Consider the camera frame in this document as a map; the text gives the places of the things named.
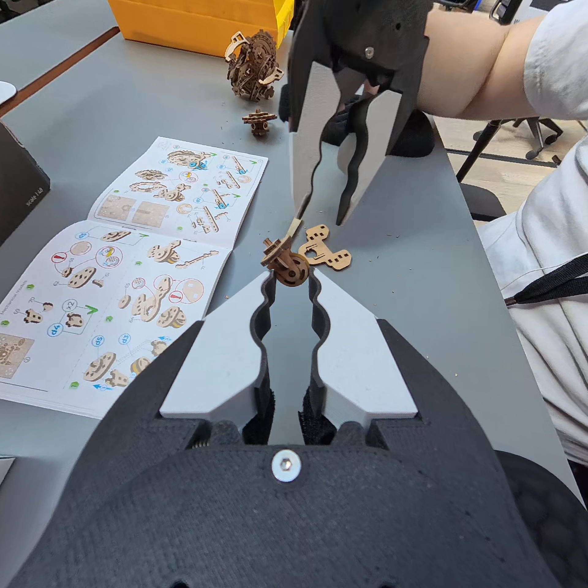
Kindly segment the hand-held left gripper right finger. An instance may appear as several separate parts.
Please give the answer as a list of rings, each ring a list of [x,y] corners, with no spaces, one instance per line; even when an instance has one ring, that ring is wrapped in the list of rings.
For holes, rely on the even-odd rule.
[[[417,407],[376,316],[319,270],[309,278],[313,328],[313,408],[336,429],[374,419],[406,419]]]

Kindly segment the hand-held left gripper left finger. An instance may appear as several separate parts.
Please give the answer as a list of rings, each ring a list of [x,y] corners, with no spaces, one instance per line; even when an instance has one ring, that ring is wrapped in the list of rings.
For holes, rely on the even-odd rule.
[[[273,272],[261,275],[210,313],[203,322],[160,408],[164,417],[228,420],[242,431],[269,405],[267,352],[275,300]]]

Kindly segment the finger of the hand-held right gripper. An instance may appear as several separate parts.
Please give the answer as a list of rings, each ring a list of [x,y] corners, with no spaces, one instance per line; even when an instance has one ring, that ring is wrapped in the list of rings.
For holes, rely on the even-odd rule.
[[[340,147],[340,157],[351,155],[336,224],[344,224],[359,204],[385,157],[401,94],[386,90],[356,102],[349,112],[351,131]]]
[[[321,161],[321,135],[336,113],[341,92],[332,70],[313,62],[297,131],[290,134],[290,177],[295,217],[303,218],[313,192],[313,175]]]

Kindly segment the wooden model plate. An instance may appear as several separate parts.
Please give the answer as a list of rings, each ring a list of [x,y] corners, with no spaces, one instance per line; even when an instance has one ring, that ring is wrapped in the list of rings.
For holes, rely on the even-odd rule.
[[[351,254],[346,249],[333,253],[325,244],[328,236],[329,228],[324,224],[307,229],[306,243],[299,247],[298,254],[303,255],[311,266],[325,263],[334,270],[348,267]]]

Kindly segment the small wooden wheel assembly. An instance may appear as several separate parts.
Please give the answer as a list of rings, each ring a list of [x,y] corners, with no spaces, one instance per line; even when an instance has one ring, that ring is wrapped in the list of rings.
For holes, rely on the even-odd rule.
[[[306,281],[310,264],[304,255],[292,252],[290,236],[275,241],[266,238],[263,243],[266,249],[261,264],[273,270],[277,280],[289,287],[297,287]]]

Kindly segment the person's right forearm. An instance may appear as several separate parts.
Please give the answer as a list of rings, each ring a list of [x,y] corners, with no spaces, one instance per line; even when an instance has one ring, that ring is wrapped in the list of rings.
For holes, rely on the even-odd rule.
[[[523,83],[526,54],[544,17],[501,26],[482,15],[432,9],[417,108],[489,121],[536,116]]]

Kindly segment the large wooden gear model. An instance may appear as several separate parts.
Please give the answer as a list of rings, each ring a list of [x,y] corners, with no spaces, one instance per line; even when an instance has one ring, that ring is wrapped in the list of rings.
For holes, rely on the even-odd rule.
[[[249,37],[235,33],[224,58],[229,63],[227,79],[236,96],[255,102],[274,96],[272,83],[283,77],[283,71],[276,60],[276,42],[269,32],[260,30]]]

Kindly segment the small wooden gear part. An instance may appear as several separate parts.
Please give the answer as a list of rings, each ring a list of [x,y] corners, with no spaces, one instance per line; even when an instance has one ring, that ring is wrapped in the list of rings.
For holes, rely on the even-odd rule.
[[[243,123],[251,126],[251,132],[257,138],[266,136],[269,131],[269,122],[276,119],[276,114],[262,111],[260,108],[242,117]]]

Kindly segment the black chair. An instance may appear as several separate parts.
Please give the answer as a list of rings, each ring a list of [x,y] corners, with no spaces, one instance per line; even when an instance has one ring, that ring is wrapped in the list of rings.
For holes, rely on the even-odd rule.
[[[498,119],[488,122],[477,138],[472,151],[469,153],[465,162],[456,174],[456,179],[459,182],[470,215],[475,221],[489,222],[506,215],[503,206],[494,193],[482,187],[463,183],[463,179],[471,170],[482,151],[484,151],[489,142],[496,135],[502,124],[508,121],[509,120],[507,119]]]

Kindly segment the open instruction booklet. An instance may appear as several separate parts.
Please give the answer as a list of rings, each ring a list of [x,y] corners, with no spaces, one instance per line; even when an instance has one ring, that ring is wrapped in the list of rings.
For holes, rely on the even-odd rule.
[[[268,164],[159,137],[1,303],[1,399],[92,418],[206,314]]]

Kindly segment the black office chair base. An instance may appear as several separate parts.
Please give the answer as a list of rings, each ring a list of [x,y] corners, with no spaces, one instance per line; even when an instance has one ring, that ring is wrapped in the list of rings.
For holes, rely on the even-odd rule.
[[[563,129],[558,126],[556,122],[549,118],[541,118],[536,116],[526,119],[515,119],[513,122],[513,127],[518,128],[523,122],[526,122],[529,126],[536,143],[536,147],[526,153],[527,160],[534,160],[540,154],[540,152],[544,150],[546,145],[555,143],[556,140],[558,140],[558,138],[563,134]],[[550,129],[552,134],[544,138],[540,125]]]

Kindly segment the yellow plastic bin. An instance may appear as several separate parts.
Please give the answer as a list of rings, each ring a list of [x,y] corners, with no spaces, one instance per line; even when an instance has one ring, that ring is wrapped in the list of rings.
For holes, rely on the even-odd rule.
[[[109,1],[126,40],[223,57],[236,32],[269,32],[279,46],[294,1]]]

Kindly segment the person in white shirt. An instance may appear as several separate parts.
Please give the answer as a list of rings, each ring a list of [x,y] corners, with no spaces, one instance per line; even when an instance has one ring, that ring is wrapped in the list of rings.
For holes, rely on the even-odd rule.
[[[527,51],[524,85],[541,115],[587,120],[587,1],[552,9]],[[504,296],[587,253],[587,137],[517,212],[479,236]],[[566,456],[587,466],[587,295],[515,306],[519,339]]]

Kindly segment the black product box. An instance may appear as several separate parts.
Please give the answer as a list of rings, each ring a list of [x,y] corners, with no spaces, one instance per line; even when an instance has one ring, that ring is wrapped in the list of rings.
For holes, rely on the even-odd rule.
[[[1,245],[50,188],[48,175],[1,123]]]

